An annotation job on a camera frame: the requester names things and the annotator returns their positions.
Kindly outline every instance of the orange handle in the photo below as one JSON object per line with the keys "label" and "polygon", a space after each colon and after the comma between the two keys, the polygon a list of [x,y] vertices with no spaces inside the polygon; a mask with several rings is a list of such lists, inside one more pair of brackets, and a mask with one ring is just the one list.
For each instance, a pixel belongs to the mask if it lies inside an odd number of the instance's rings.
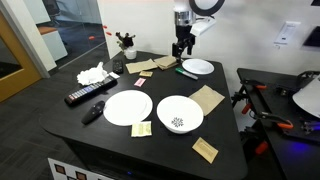
{"label": "orange handle", "polygon": [[292,129],[293,128],[293,124],[291,123],[291,121],[287,120],[290,124],[284,124],[284,123],[277,123],[277,125],[282,128],[282,129]]}
{"label": "orange handle", "polygon": [[267,89],[267,86],[258,85],[256,86],[257,89]]}
{"label": "orange handle", "polygon": [[263,141],[259,146],[255,149],[256,154],[260,155],[262,154],[265,150],[268,149],[268,143],[266,141]]}
{"label": "orange handle", "polygon": [[244,108],[242,109],[241,113],[247,114],[247,112],[251,109],[251,106],[252,106],[251,103],[246,104],[246,106],[244,106]]}

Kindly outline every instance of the floor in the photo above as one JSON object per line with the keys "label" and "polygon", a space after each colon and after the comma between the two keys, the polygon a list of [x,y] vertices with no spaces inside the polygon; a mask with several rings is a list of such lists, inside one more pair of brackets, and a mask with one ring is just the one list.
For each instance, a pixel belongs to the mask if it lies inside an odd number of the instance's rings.
{"label": "floor", "polygon": [[66,57],[56,61],[58,68],[63,67],[71,60],[105,42],[101,24],[60,20],[58,23],[59,25],[55,24],[54,27],[58,29],[68,52]]}
{"label": "floor", "polygon": [[[47,158],[83,167],[62,140],[45,132],[38,124],[38,115],[48,110],[61,96],[77,84],[76,75],[83,69],[107,62],[103,44],[83,57],[61,68],[49,79],[42,79],[10,99],[0,103],[0,179],[52,180]],[[253,123],[235,115],[239,129]],[[246,180],[281,179],[270,152],[248,162]]]}

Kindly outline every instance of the vase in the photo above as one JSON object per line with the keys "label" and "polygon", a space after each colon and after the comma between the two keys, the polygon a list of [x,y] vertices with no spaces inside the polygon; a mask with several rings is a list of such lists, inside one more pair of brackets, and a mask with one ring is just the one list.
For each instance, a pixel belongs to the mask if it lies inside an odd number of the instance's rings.
{"label": "vase", "polygon": [[137,57],[137,50],[135,50],[133,47],[128,47],[124,50],[124,55],[127,59],[135,59]]}

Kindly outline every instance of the bowl with black pattern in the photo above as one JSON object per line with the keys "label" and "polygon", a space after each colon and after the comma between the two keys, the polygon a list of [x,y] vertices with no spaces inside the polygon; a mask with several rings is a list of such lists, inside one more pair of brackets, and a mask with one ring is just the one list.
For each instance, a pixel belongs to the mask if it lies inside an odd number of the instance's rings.
{"label": "bowl with black pattern", "polygon": [[176,134],[188,133],[203,121],[203,111],[194,100],[185,96],[169,96],[161,100],[157,115],[165,127]]}

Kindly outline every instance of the brown paper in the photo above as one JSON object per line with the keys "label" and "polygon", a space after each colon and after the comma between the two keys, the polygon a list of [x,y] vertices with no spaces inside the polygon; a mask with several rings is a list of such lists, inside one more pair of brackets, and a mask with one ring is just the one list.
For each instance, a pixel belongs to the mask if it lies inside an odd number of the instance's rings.
{"label": "brown paper", "polygon": [[151,135],[151,121],[132,124],[131,137],[144,137]]}
{"label": "brown paper", "polygon": [[218,104],[224,99],[224,96],[210,87],[204,85],[200,90],[189,96],[199,104],[203,111],[203,115],[208,115]]}
{"label": "brown paper", "polygon": [[129,74],[141,72],[143,70],[149,70],[157,68],[158,66],[151,59],[147,61],[137,62],[137,63],[129,63],[126,64]]}
{"label": "brown paper", "polygon": [[176,62],[176,58],[173,56],[165,56],[162,58],[158,58],[158,59],[155,59],[154,62],[162,70],[166,70],[175,65],[178,65],[178,63]]}
{"label": "brown paper", "polygon": [[141,71],[139,76],[151,77],[153,72],[150,71]]}
{"label": "brown paper", "polygon": [[210,164],[212,164],[214,158],[218,154],[218,150],[208,144],[201,137],[197,140],[197,142],[192,146],[192,149],[197,151],[202,157],[204,157]]}

